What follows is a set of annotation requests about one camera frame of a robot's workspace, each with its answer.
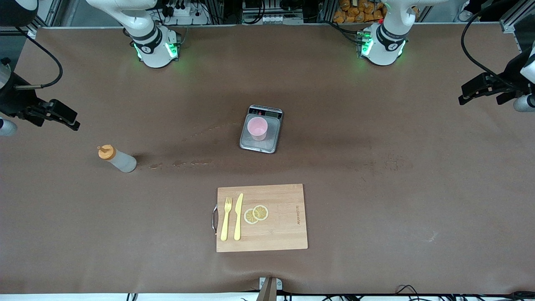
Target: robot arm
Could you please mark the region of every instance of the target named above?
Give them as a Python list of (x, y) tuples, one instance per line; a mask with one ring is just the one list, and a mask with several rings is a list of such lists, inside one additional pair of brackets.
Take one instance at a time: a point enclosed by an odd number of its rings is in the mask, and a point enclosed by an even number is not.
[[(26, 26), (36, 15), (37, 0), (0, 1), (0, 26)], [(35, 89), (53, 85), (60, 76), (47, 85), (30, 85), (11, 71), (9, 62), (7, 58), (0, 60), (0, 112), (9, 117), (28, 120), (37, 126), (43, 125), (45, 120), (50, 120), (78, 130), (80, 123), (76, 121), (75, 111), (55, 99), (46, 102), (35, 93)], [(0, 136), (11, 136), (16, 130), (17, 126), (13, 122), (6, 119), (0, 122)]]
[(383, 0), (388, 12), (382, 24), (373, 24), (363, 29), (369, 32), (365, 46), (360, 46), (361, 56), (372, 63), (386, 66), (401, 55), (405, 38), (416, 20), (412, 10), (415, 5), (434, 5), (447, 0)]
[(158, 0), (87, 0), (117, 20), (134, 41), (137, 56), (145, 65), (161, 68), (178, 59), (180, 35), (165, 26), (157, 26), (147, 9)]
[(513, 107), (519, 112), (535, 112), (535, 97), (531, 87), (535, 82), (535, 48), (532, 46), (507, 64), (505, 70), (496, 78), (483, 72), (462, 85), (463, 95), (459, 96), (459, 104), (467, 104), (472, 99), (499, 94), (498, 104), (515, 99)]

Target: wooden cutting board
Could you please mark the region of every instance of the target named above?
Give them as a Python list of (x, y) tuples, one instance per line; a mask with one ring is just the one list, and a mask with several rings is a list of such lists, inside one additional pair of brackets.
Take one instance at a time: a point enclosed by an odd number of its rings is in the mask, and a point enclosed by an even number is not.
[[(235, 206), (243, 193), (241, 207), (241, 239), (234, 240)], [(221, 241), (225, 217), (225, 199), (232, 198), (228, 215), (228, 239)], [(264, 205), (267, 219), (248, 224), (243, 215), (247, 209)], [(304, 210), (303, 184), (220, 187), (217, 189), (217, 252), (272, 251), (307, 249), (307, 221)]]

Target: metal handle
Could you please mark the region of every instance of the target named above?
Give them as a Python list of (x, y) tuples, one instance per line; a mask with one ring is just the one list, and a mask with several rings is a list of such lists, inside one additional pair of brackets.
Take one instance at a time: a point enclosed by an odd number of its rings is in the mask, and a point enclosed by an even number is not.
[(217, 235), (216, 212), (217, 212), (217, 204), (213, 208), (213, 212), (212, 212), (212, 229), (215, 235)]

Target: yellow fork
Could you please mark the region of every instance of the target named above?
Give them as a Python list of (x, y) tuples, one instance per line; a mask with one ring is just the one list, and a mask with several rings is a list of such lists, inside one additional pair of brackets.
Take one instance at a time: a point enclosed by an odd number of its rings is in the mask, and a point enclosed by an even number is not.
[(225, 219), (223, 219), (223, 228), (221, 230), (221, 240), (227, 240), (228, 236), (228, 214), (232, 209), (232, 198), (227, 197), (225, 200)]

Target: cable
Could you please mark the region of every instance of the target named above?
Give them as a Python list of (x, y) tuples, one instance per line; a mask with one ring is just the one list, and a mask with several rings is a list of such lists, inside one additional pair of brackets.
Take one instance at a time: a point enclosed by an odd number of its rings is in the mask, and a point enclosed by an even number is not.
[(160, 14), (160, 10), (156, 10), (158, 12), (158, 19), (160, 19), (160, 24), (164, 25), (164, 21), (162, 20), (162, 15)]
[(42, 88), (46, 88), (46, 87), (50, 87), (52, 85), (55, 85), (63, 76), (63, 67), (62, 67), (61, 63), (58, 61), (58, 59), (52, 53), (50, 53), (48, 50), (46, 50), (45, 47), (41, 46), (41, 44), (37, 43), (35, 40), (33, 40), (31, 37), (29, 37), (24, 31), (22, 31), (22, 29), (20, 29), (20, 27), (15, 27), (15, 28), (21, 34), (23, 34), (28, 40), (30, 40), (30, 42), (34, 43), (37, 47), (39, 47), (46, 54), (48, 54), (48, 56), (50, 56), (54, 60), (54, 62), (56, 62), (56, 64), (58, 65), (58, 69), (59, 69), (58, 76), (53, 81), (49, 82), (48, 84), (36, 85), (36, 88), (37, 89), (42, 89)]
[(352, 39), (350, 36), (348, 36), (347, 34), (357, 34), (358, 31), (350, 31), (348, 29), (344, 29), (344, 28), (341, 28), (338, 24), (336, 23), (333, 23), (333, 22), (330, 22), (330, 21), (325, 21), (325, 20), (322, 20), (320, 21), (319, 23), (326, 23), (326, 24), (329, 24), (331, 25), (334, 29), (336, 29), (337, 31), (339, 31), (348, 41), (352, 42), (352, 43), (355, 43), (355, 44), (363, 44), (363, 42), (361, 41), (357, 41), (357, 40), (354, 40)]
[[(199, 0), (196, 1), (197, 2), (197, 5), (195, 6), (195, 8), (198, 10), (198, 5), (199, 5)], [(217, 24), (221, 24), (220, 21), (224, 21), (223, 18), (221, 17), (218, 17), (218, 16), (214, 16), (207, 8), (205, 5), (203, 5), (202, 3), (200, 3), (203, 11), (205, 11), (207, 14), (209, 14), (212, 18), (216, 18), (217, 19)]]
[(485, 67), (482, 63), (478, 62), (475, 58), (473, 58), (469, 53), (468, 53), (468, 50), (466, 48), (466, 46), (464, 45), (464, 36), (466, 35), (467, 33), (467, 30), (468, 28), (470, 27), (470, 25), (472, 24), (472, 22), (474, 22), (474, 20), (476, 20), (477, 17), (481, 16), (482, 14), (484, 14), (485, 12), (487, 12), (488, 10), (498, 6), (498, 5), (502, 5), (504, 3), (509, 3), (511, 1), (515, 1), (515, 0), (499, 0), (498, 2), (494, 2), (493, 4), (485, 7), (484, 9), (480, 10), (479, 12), (477, 12), (476, 14), (474, 14), (472, 16), (472, 18), (470, 18), (470, 21), (468, 21), (467, 25), (465, 26), (464, 30), (463, 30), (463, 33), (461, 34), (461, 48), (463, 49), (463, 52), (464, 54), (467, 56), (467, 58), (469, 60), (472, 61), (472, 63), (474, 63), (476, 66), (478, 66), (479, 68), (485, 70), (487, 73), (489, 73), (490, 75), (492, 75), (493, 77), (495, 77), (497, 80), (501, 81), (502, 83), (504, 83), (506, 86), (508, 86), (509, 88), (512, 88), (512, 89), (515, 89), (515, 90), (523, 90), (522, 88), (519, 88), (517, 86), (515, 86), (512, 82), (509, 82), (509, 81), (506, 81), (504, 80), (503, 78), (501, 78), (499, 75), (497, 75), (496, 73), (494, 73), (494, 71), (490, 70), (489, 68)]
[(251, 22), (242, 21), (243, 23), (252, 25), (258, 23), (260, 20), (262, 20), (262, 18), (264, 18), (264, 15), (266, 13), (266, 5), (264, 3), (264, 0), (259, 1), (260, 5), (258, 6), (258, 16)]
[(403, 286), (403, 287), (402, 287), (401, 289), (399, 289), (397, 292), (395, 292), (394, 295), (397, 295), (397, 294), (401, 293), (401, 292), (402, 292), (404, 289), (406, 289), (406, 288), (410, 288), (415, 294), (418, 294), (418, 292), (416, 292), (416, 290), (414, 289), (414, 287), (413, 287), (412, 285), (410, 285), (410, 284), (407, 284), (407, 285), (403, 285), (403, 284), (402, 284), (402, 285), (398, 285), (398, 287), (400, 287), (400, 286)]
[(186, 37), (188, 36), (188, 32), (189, 32), (189, 27), (186, 27), (186, 32), (184, 33), (184, 37), (180, 41), (180, 45), (184, 45), (184, 43), (186, 43)]
[(126, 301), (130, 301), (130, 295), (132, 295), (132, 301), (137, 300), (137, 294), (128, 293), (128, 295), (126, 295)]

